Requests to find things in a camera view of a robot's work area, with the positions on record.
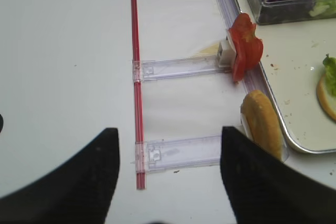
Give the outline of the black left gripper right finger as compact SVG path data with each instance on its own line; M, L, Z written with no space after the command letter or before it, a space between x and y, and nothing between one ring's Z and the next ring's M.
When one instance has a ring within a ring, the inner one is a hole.
M335 223L335 189L282 163L233 126L220 171L237 223Z

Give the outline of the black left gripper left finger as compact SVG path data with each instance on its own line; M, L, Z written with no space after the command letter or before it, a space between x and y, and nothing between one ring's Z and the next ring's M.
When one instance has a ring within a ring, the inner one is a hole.
M119 177L119 134L106 128L57 169L1 198L1 223L105 223Z

